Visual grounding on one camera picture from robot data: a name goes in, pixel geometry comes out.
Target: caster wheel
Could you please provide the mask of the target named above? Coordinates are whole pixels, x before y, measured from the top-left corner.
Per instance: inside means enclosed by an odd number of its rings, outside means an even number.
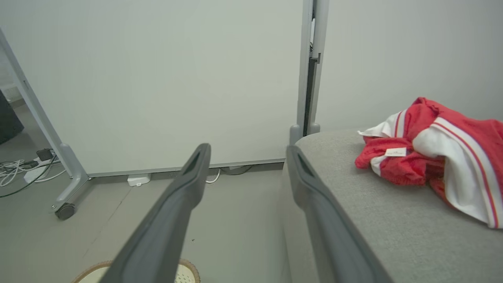
[[[75,214],[75,205],[65,202],[54,214],[61,220],[67,220]]]

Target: white label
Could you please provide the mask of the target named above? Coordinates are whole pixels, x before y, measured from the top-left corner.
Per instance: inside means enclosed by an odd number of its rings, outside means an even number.
[[[407,156],[407,148],[386,149],[384,156]]]

